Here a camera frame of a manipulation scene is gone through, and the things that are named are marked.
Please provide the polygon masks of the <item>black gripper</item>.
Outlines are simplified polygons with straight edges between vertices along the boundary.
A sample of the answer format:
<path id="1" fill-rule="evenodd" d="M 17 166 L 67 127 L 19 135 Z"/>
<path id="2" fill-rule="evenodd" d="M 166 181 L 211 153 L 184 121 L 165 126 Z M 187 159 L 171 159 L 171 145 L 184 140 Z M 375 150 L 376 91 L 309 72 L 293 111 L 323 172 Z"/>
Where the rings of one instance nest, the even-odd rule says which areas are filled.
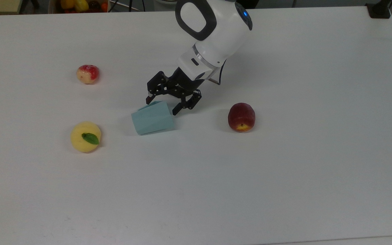
<path id="1" fill-rule="evenodd" d="M 202 98 L 202 93 L 198 89 L 204 79 L 191 80 L 180 68 L 177 68 L 171 76 L 166 76 L 163 71 L 159 71 L 147 83 L 148 96 L 146 104 L 150 104 L 158 95 L 170 95 L 181 99 L 172 110 L 176 116 L 182 109 L 192 110 Z"/>

